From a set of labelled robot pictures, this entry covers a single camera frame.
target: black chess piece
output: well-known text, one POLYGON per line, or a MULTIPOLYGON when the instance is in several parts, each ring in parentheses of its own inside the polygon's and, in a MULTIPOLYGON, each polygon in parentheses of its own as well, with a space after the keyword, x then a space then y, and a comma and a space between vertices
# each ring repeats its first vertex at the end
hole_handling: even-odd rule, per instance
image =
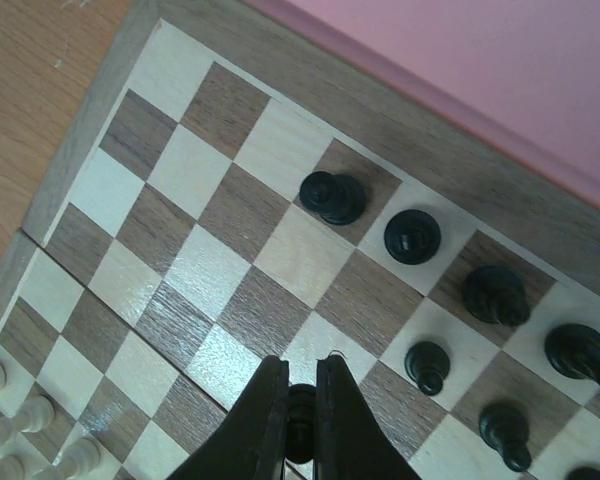
POLYGON ((462 300, 467 311, 481 322, 516 327, 531 316, 522 279, 506 267, 475 269, 462 284, 462 300))
POLYGON ((422 393, 430 397, 442 391, 450 367, 447 353, 433 342, 416 343, 404 358, 407 375, 422 393))
POLYGON ((484 443, 500 454, 509 470, 529 469, 529 423, 519 410, 504 403, 489 405, 480 414, 479 429, 484 443))
POLYGON ((591 467, 580 467, 569 473, 565 480, 600 480, 600 470, 591 467))
POLYGON ((544 352, 558 373, 600 385, 600 333, 593 328, 577 323, 554 328, 545 338, 544 352))
POLYGON ((349 175, 313 172, 300 185, 300 202, 332 225, 355 222, 367 205, 360 182, 349 175))
POLYGON ((313 459, 316 387, 297 384, 289 387, 286 458, 298 465, 313 459))
POLYGON ((440 248, 442 235, 435 219, 421 210, 405 210, 393 217, 384 231, 384 245, 400 263, 419 265, 440 248))

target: light square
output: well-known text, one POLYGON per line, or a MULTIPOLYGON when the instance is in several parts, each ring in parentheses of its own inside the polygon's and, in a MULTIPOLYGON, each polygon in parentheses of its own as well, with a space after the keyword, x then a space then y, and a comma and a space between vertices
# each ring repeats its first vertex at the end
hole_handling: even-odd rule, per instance
POLYGON ((63 337, 58 338, 40 370, 38 383, 73 418, 79 418, 102 373, 63 337))
POLYGON ((354 247, 291 205, 254 265, 310 307, 315 307, 354 247))
POLYGON ((22 402, 27 398, 35 379, 1 345, 0 365, 7 377, 6 385, 0 390, 0 411, 11 417, 16 414, 22 402))
POLYGON ((114 357, 107 378, 152 417, 178 378, 178 372, 135 333, 114 357))
POLYGON ((499 349, 471 327, 425 298, 380 360, 415 385, 405 371, 404 358, 413 345, 425 340, 440 345, 451 360, 451 371, 444 381, 442 392, 432 397, 438 405, 450 411, 499 349))
POLYGON ((212 64, 205 47, 161 20, 133 68, 128 86, 180 121, 212 64))
POLYGON ((276 100, 270 100, 235 162, 292 201, 333 137, 276 100))
POLYGON ((214 325, 186 374, 220 405, 230 409, 260 362, 255 353, 214 325))
POLYGON ((161 280, 160 275, 114 240, 89 288, 129 325, 135 326, 161 280))
POLYGON ((409 461, 423 479, 515 480, 498 452, 451 415, 447 415, 409 461))
POLYGON ((25 478, 49 466, 49 461, 22 433, 16 434, 13 440, 0 448, 0 459, 9 455, 18 457, 25 470, 25 478))
POLYGON ((165 281, 215 321, 247 270, 246 260, 196 225, 165 281))
POLYGON ((39 252, 20 296, 53 328, 62 332, 83 290, 60 265, 39 252))
POLYGON ((556 283, 535 308, 529 321, 517 329, 504 351, 584 405, 598 392, 598 385, 593 381, 573 380, 560 375, 551 367, 544 353, 544 339, 549 331, 565 323, 588 325, 600 332, 600 305, 594 305, 573 289, 556 283))
POLYGON ((462 211, 430 188, 416 182, 403 183, 373 223, 358 248, 422 295, 429 294, 453 259, 460 253, 475 228, 462 219, 462 211), (442 235, 434 257, 421 265, 396 261, 384 244, 389 221, 403 210, 417 209, 431 215, 442 235))
POLYGON ((178 125, 148 182, 198 219, 230 164, 222 153, 178 125))
POLYGON ((550 480, 566 478, 567 473, 581 466, 600 469, 600 419, 584 408, 567 423, 529 471, 539 480, 550 480))
POLYGON ((291 383, 316 384, 316 366, 331 353, 340 353, 357 383, 369 373, 376 358, 327 322, 316 312, 311 313, 298 334, 282 354, 289 361, 291 383))
POLYGON ((147 428, 124 462, 124 468, 136 480, 167 478, 189 455, 154 422, 147 428))
POLYGON ((98 148, 78 177, 71 203, 115 237, 144 182, 98 148))

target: chessboard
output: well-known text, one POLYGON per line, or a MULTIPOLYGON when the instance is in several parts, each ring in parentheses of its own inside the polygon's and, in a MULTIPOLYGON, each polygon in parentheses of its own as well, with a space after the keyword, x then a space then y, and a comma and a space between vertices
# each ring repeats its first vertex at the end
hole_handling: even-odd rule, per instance
MULTIPOLYGON (((560 376, 543 339, 568 321, 600 332, 600 298, 248 72, 161 21, 0 324, 0 416, 43 395, 39 433, 0 449, 33 473, 92 438, 88 477, 162 480, 218 427, 266 355, 315 383, 341 352, 383 431, 424 480, 563 479, 600 468, 600 388, 560 376), (360 180, 367 208, 336 227, 298 200, 324 170, 360 180), (398 212, 433 216, 426 263, 387 252, 398 212), (482 265, 524 281, 517 329, 477 321, 460 296, 482 265), (439 395, 404 357, 447 351, 439 395), (477 422, 494 400, 523 407, 528 473, 508 470, 477 422)), ((290 465, 287 478, 311 478, 290 465)))

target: black pawn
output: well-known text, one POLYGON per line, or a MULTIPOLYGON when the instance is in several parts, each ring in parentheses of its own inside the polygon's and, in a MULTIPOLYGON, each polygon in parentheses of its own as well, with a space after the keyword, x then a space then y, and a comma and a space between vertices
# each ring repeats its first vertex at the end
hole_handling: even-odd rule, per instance
POLYGON ((349 175, 313 172, 300 185, 300 202, 332 225, 355 222, 367 205, 360 182, 349 175))
POLYGON ((419 265, 429 260, 440 248, 441 239, 438 222, 421 210, 398 213, 384 231, 387 251, 406 265, 419 265))
POLYGON ((600 470, 591 467, 581 467, 567 475, 566 480, 600 480, 600 470))
POLYGON ((506 404, 492 404, 480 414, 479 428, 484 443, 500 454, 509 470, 529 469, 531 454, 526 445, 529 423, 522 413, 506 404))
POLYGON ((451 363, 447 353, 433 342, 420 342, 407 352, 404 368, 418 389, 433 397, 442 391, 451 363))
POLYGON ((554 328, 544 341, 551 366, 565 377, 590 379, 600 385, 600 333, 569 323, 554 328))
POLYGON ((465 278, 462 300, 481 322, 508 327, 522 325, 531 316, 522 279, 505 267, 479 267, 465 278))

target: pink wall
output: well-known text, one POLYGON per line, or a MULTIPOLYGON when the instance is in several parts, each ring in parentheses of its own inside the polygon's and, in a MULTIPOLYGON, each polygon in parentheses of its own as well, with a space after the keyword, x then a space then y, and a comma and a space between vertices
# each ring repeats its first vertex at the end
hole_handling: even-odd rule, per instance
POLYGON ((600 208, 600 0, 247 0, 600 208))

